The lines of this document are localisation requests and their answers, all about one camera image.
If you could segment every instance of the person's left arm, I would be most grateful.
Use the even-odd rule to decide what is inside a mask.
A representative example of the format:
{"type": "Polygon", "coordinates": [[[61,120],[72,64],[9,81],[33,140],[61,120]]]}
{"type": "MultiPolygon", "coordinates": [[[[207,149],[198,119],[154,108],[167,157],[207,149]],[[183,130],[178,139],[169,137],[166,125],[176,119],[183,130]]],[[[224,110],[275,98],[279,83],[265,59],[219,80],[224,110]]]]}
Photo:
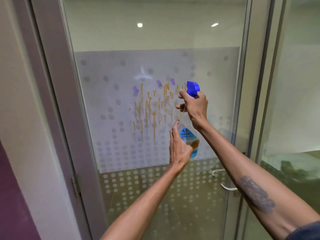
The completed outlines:
{"type": "Polygon", "coordinates": [[[155,211],[173,181],[188,164],[191,153],[199,145],[186,145],[180,138],[176,121],[170,131],[170,165],[164,175],[144,192],[107,229],[100,240],[140,240],[155,211]]]}

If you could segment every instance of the blue label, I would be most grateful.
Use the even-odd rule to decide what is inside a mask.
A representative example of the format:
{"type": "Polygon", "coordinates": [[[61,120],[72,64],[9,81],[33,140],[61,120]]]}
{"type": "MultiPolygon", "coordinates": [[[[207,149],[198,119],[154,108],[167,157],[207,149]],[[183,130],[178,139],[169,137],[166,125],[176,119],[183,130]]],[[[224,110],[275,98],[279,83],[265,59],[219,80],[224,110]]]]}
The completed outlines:
{"type": "MultiPolygon", "coordinates": [[[[197,140],[197,137],[187,128],[182,128],[180,132],[180,137],[184,143],[187,145],[191,145],[195,140],[197,140]]],[[[196,148],[190,158],[194,158],[197,156],[198,148],[196,148]]]]}

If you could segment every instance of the tattoo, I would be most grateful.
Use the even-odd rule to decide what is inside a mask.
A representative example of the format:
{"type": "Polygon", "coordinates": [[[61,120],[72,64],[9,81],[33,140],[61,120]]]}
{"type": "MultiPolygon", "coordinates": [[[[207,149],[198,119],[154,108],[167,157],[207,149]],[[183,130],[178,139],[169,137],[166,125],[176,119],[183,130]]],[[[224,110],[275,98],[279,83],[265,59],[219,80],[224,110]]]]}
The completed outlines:
{"type": "Polygon", "coordinates": [[[273,208],[276,206],[275,202],[269,198],[268,193],[250,176],[242,177],[239,180],[238,185],[255,207],[263,212],[272,213],[273,208]]]}

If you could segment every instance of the maroon surface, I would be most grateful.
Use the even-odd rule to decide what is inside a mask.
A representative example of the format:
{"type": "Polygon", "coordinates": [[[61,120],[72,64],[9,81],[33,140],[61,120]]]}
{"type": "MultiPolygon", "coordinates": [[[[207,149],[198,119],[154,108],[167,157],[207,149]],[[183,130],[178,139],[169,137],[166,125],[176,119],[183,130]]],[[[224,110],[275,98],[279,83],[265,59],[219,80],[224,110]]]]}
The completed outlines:
{"type": "Polygon", "coordinates": [[[0,239],[41,240],[1,142],[0,239]]]}

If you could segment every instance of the door hinge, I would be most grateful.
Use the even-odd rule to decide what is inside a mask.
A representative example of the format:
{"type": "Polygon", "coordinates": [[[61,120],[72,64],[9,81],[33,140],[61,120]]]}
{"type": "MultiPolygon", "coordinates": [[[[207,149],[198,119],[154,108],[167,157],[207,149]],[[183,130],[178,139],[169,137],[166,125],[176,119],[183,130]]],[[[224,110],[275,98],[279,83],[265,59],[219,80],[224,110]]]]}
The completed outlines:
{"type": "Polygon", "coordinates": [[[72,181],[75,196],[78,198],[80,196],[80,186],[79,186],[78,176],[76,173],[71,178],[71,181],[72,181]]]}

